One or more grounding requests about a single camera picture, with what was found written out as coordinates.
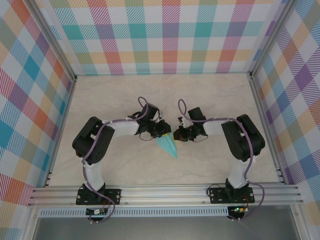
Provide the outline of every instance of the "teal cloth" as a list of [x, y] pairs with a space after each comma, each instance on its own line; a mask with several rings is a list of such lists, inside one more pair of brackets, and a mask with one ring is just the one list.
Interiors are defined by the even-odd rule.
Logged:
[[173, 132], [171, 132], [167, 136], [157, 137], [156, 143], [158, 144], [159, 147], [163, 148], [167, 153], [171, 154], [176, 159], [178, 158]]

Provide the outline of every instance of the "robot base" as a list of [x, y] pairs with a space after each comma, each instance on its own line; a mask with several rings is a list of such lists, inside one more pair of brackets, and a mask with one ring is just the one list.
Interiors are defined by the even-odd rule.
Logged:
[[[110, 198], [114, 201], [115, 205], [120, 204], [121, 199], [121, 189], [106, 189], [106, 185], [103, 185], [98, 190], [98, 193]], [[77, 196], [76, 196], [76, 205], [108, 205], [108, 201], [103, 197], [95, 194], [89, 188], [86, 187], [85, 184], [79, 188]]]
[[251, 187], [246, 187], [242, 195], [239, 195], [233, 201], [230, 200], [224, 187], [210, 187], [209, 195], [211, 204], [253, 204], [255, 202], [254, 192]]

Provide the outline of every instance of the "plaid backdrop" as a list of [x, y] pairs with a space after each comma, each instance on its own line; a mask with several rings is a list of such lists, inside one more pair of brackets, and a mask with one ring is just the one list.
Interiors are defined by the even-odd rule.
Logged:
[[320, 239], [320, 0], [300, 0], [256, 82], [291, 184]]
[[73, 68], [86, 75], [247, 72], [279, 3], [38, 0]]
[[45, 177], [72, 82], [22, 0], [0, 1], [0, 240]]

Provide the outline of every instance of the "perforated metal strip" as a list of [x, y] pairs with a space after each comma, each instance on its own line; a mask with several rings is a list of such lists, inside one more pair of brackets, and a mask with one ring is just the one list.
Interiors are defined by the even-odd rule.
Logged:
[[[112, 217], [204, 217], [227, 216], [226, 206], [206, 207], [118, 207]], [[86, 218], [85, 208], [42, 208], [40, 218]]]

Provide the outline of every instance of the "beige marble surface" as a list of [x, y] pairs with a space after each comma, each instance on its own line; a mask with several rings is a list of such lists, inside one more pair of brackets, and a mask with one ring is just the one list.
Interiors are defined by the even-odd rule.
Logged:
[[[87, 120], [125, 118], [140, 111], [139, 96], [164, 112], [164, 119], [177, 129], [182, 98], [188, 110], [200, 107], [208, 118], [247, 114], [264, 136], [253, 95], [243, 74], [174, 74], [80, 76], [67, 117], [51, 186], [81, 185], [82, 166], [72, 141]], [[112, 139], [102, 163], [108, 185], [224, 183], [235, 159], [223, 135], [199, 143], [176, 141], [178, 158], [160, 148], [156, 140], [138, 136]], [[254, 182], [277, 182], [274, 163], [266, 146], [249, 173]]]

